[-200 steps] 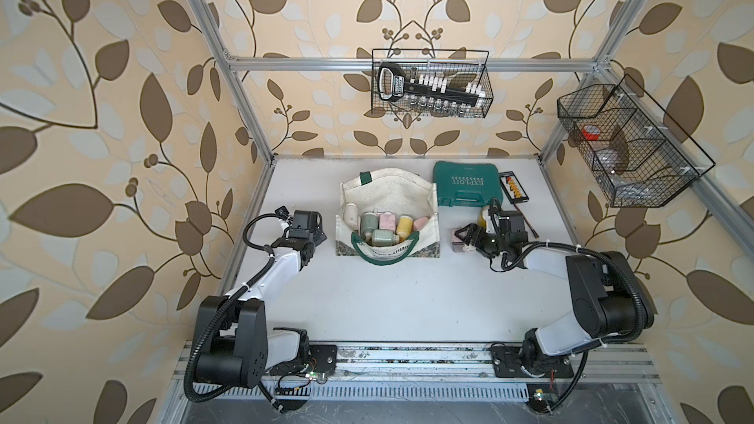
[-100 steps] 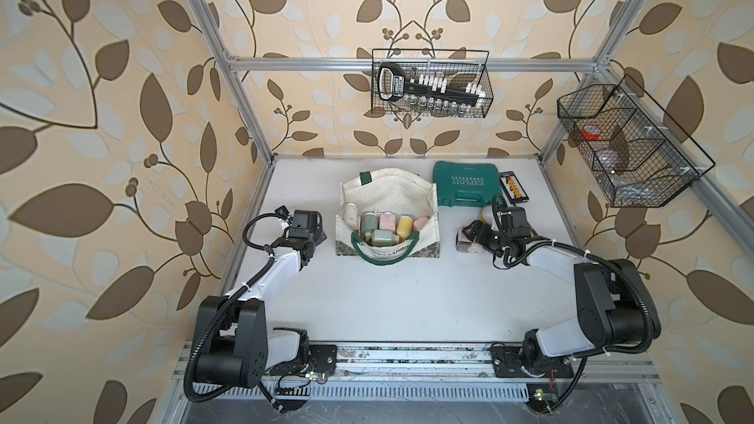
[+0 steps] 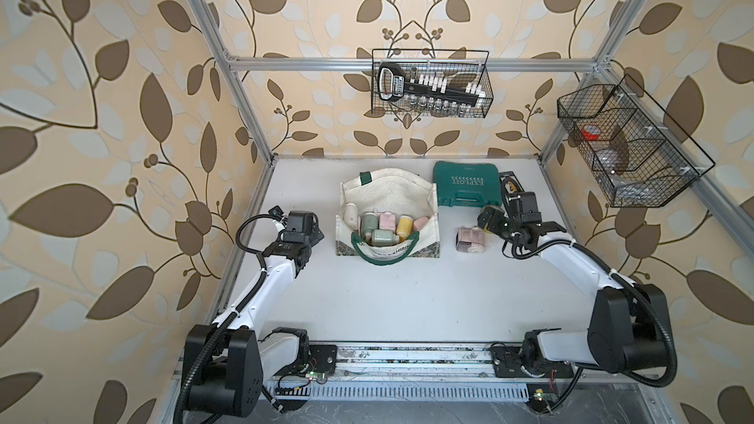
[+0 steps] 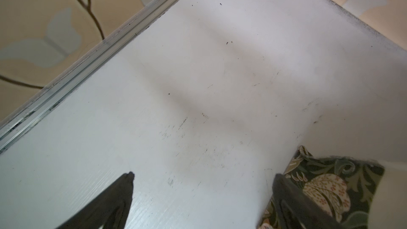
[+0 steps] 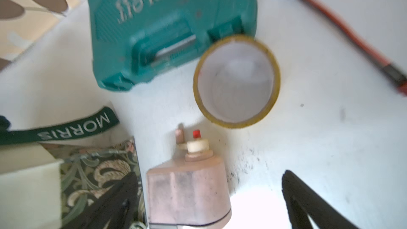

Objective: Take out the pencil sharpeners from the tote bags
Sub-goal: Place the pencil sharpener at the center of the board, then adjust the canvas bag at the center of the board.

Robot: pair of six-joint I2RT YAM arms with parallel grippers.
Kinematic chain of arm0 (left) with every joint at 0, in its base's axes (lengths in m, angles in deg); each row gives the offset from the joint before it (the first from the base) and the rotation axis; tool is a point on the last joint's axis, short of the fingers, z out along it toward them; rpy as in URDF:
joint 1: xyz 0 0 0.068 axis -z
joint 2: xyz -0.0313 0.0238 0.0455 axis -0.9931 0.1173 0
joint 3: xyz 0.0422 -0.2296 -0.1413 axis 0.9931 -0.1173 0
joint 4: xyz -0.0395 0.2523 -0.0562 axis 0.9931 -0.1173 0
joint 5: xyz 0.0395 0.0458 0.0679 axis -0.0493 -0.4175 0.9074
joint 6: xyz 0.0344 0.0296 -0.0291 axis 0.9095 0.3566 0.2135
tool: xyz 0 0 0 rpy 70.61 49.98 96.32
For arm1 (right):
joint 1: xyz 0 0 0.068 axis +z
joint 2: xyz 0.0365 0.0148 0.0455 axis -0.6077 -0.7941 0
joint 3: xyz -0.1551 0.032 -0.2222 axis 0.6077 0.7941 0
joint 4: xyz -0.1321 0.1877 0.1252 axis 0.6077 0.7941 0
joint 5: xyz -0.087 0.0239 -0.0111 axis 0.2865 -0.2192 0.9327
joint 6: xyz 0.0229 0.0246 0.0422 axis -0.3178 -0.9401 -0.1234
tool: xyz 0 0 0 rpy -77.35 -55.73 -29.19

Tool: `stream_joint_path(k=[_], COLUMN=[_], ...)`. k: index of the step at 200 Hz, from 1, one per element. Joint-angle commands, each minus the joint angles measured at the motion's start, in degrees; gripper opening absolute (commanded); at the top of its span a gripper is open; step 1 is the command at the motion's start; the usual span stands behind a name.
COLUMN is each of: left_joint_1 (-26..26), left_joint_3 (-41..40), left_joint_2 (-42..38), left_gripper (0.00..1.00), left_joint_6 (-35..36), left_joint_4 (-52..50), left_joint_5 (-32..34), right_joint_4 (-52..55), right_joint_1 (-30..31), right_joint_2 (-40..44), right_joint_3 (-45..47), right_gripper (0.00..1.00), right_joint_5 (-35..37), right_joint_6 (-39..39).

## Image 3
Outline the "cream floral tote bag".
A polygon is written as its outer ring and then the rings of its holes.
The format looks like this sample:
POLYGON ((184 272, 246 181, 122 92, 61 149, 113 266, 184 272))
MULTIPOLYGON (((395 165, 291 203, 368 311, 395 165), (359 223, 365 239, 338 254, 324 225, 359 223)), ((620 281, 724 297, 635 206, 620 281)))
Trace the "cream floral tote bag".
POLYGON ((440 256, 437 186, 398 168, 362 172, 340 184, 338 256, 387 267, 440 256))

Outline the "cream pencil sharpener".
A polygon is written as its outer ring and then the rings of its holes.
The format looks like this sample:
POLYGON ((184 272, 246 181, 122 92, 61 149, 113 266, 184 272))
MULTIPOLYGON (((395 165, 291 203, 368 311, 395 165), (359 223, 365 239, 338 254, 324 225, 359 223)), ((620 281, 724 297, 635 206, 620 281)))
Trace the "cream pencil sharpener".
POLYGON ((355 203, 347 202, 343 206, 343 221, 353 232, 357 233, 359 231, 361 218, 359 218, 359 208, 357 208, 355 203))

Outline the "yellow pencil sharpener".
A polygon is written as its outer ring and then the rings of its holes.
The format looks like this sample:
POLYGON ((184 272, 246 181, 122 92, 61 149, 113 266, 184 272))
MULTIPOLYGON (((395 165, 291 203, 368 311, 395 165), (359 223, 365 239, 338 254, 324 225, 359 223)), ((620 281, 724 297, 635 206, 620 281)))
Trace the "yellow pencil sharpener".
POLYGON ((396 235, 402 241, 404 241, 412 234, 413 231, 414 220, 412 219, 412 217, 408 215, 401 216, 396 227, 396 235))

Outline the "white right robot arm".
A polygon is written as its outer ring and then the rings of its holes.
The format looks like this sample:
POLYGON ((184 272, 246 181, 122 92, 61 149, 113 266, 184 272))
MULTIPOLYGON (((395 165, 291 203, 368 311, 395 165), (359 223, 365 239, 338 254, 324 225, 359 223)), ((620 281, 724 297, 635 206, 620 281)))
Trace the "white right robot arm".
POLYGON ((592 302, 589 324, 583 330, 526 333, 520 348, 523 371, 540 376, 548 365, 572 363, 624 375, 653 388, 673 383, 679 361, 661 289, 632 281, 559 223, 544 221, 532 192, 506 194, 501 206, 484 207, 477 225, 501 238, 512 259, 538 257, 548 262, 592 302))

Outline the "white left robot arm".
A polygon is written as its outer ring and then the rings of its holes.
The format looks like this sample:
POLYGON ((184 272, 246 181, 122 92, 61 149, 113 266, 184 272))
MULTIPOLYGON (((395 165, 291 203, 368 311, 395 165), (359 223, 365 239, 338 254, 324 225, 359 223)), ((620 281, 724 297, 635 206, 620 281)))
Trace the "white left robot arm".
POLYGON ((300 376, 312 371, 308 333, 278 327, 264 338, 258 334, 323 238, 319 219, 310 211, 284 213, 275 206, 241 223, 235 243, 259 271, 211 323, 188 333, 173 422, 184 422, 189 411, 205 413, 208 423, 247 417, 260 398, 285 411, 265 383, 278 372, 300 376))

